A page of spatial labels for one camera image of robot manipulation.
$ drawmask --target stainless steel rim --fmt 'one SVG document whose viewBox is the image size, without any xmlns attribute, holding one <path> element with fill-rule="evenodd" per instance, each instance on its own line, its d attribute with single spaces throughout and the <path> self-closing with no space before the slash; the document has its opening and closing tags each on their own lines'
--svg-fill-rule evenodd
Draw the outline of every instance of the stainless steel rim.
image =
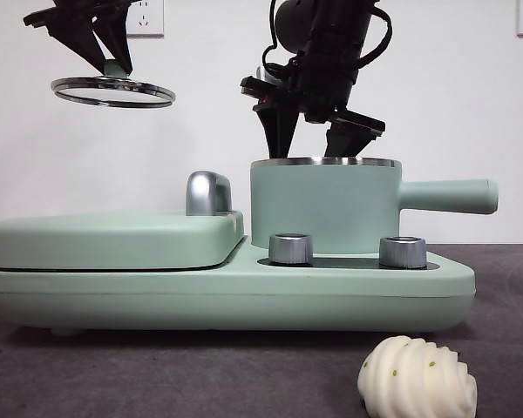
<svg viewBox="0 0 523 418">
<path fill-rule="evenodd" d="M 176 95 L 163 87 L 158 85 L 140 83 L 132 81 L 127 78 L 112 78 L 112 77 L 74 77 L 74 78 L 60 78 L 51 83 L 52 91 L 58 97 L 71 102 L 83 103 L 86 105 L 108 106 L 108 107 L 127 107 L 127 108 L 141 108 L 153 109 L 170 106 L 176 99 Z M 132 91 L 136 93 L 146 94 L 148 96 L 155 96 L 162 98 L 162 101 L 156 102 L 132 102 L 121 100 L 103 100 L 98 98 L 86 98 L 82 96 L 73 96 L 66 93 L 69 89 L 100 89 L 100 90 L 120 90 Z"/>
<path fill-rule="evenodd" d="M 373 165 L 377 167 L 401 168 L 401 163 L 394 159 L 362 157 L 271 158 L 253 162 L 252 168 L 272 165 Z"/>
</svg>

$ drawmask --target gray surface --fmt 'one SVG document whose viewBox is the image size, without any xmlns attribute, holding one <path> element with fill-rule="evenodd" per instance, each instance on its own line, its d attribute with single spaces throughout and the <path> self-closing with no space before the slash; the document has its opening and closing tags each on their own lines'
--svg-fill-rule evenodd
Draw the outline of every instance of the gray surface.
<svg viewBox="0 0 523 418">
<path fill-rule="evenodd" d="M 523 246 L 430 248 L 475 269 L 478 297 L 465 323 L 422 336 L 469 364 L 478 417 L 523 418 Z M 364 417 L 358 369 L 387 336 L 93 331 L 61 338 L 0 320 L 0 418 Z"/>
</svg>

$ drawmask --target twisted bread roll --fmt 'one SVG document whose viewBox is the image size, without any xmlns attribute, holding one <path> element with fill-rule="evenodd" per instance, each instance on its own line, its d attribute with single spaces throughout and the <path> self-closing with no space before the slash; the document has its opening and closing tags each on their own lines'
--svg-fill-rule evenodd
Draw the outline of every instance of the twisted bread roll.
<svg viewBox="0 0 523 418">
<path fill-rule="evenodd" d="M 477 383 L 457 353 L 421 338 L 380 342 L 360 368 L 370 418 L 474 418 Z"/>
</svg>

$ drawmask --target white wall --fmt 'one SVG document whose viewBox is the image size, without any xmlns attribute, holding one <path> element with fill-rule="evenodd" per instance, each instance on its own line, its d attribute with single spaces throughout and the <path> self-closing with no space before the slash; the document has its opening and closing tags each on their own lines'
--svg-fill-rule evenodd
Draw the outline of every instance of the white wall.
<svg viewBox="0 0 523 418">
<path fill-rule="evenodd" d="M 23 17 L 51 1 L 0 1 L 0 219 L 184 206 L 187 175 L 230 177 L 249 216 L 249 164 L 263 130 L 240 94 L 269 43 L 268 0 L 166 0 L 165 39 L 131 41 L 133 78 L 176 91 L 165 110 L 55 98 L 51 80 L 95 71 Z M 523 242 L 523 39 L 514 0 L 383 0 L 395 35 L 361 71 L 350 109 L 387 132 L 363 153 L 404 163 L 408 180 L 492 178 L 493 216 L 407 212 L 430 242 Z M 373 22 L 367 46 L 384 33 Z M 276 53 L 273 59 L 285 58 Z M 322 155 L 325 126 L 301 122 L 291 155 Z"/>
</svg>

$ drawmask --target silver knob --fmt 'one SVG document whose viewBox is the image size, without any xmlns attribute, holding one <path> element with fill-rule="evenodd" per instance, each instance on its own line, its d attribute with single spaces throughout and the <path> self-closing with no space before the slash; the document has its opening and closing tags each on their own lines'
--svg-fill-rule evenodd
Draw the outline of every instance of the silver knob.
<svg viewBox="0 0 523 418">
<path fill-rule="evenodd" d="M 380 264 L 397 268 L 426 267 L 426 241 L 415 237 L 382 238 Z"/>
<path fill-rule="evenodd" d="M 232 211 L 230 182 L 216 172 L 193 172 L 186 188 L 186 216 L 214 216 Z"/>
<path fill-rule="evenodd" d="M 269 237 L 269 261 L 279 264 L 312 264 L 312 237 L 303 233 L 277 233 Z"/>
</svg>

